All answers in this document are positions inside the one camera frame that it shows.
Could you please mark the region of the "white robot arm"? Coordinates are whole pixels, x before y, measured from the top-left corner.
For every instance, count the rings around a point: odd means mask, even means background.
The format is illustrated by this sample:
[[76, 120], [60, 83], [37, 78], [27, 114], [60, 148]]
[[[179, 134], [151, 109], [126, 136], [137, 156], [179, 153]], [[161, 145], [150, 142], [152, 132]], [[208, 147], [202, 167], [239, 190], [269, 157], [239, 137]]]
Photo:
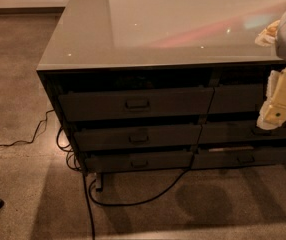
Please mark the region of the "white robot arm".
[[[286, 61], [286, 12], [268, 25], [255, 39], [259, 46], [273, 46], [276, 55]], [[256, 125], [263, 130], [274, 130], [286, 122], [286, 67], [272, 70], [267, 82], [264, 101]]]

